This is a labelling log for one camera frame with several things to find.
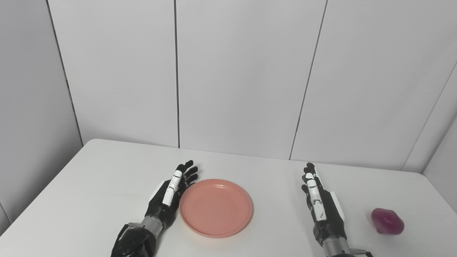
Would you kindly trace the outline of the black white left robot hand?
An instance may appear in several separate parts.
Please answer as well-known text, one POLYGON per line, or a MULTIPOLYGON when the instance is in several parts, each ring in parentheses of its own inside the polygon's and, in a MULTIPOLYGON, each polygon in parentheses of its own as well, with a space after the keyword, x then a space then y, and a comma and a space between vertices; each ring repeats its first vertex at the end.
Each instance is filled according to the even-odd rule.
POLYGON ((170 227, 176 219, 181 197, 199 178, 199 168, 193 160, 179 164, 171 179, 164 181, 149 202, 145 217, 158 218, 164 229, 170 227))

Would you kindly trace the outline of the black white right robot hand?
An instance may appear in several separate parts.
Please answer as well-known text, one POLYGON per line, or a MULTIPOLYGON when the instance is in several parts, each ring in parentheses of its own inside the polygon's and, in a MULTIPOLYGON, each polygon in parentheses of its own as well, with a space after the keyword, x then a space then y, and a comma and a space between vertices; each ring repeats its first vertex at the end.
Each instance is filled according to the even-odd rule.
POLYGON ((303 172, 304 184, 301 188, 306 194, 306 203, 313 218, 316 241, 323 246, 328 238, 347 239, 344 215, 336 194, 324 189, 313 163, 308 162, 303 172))

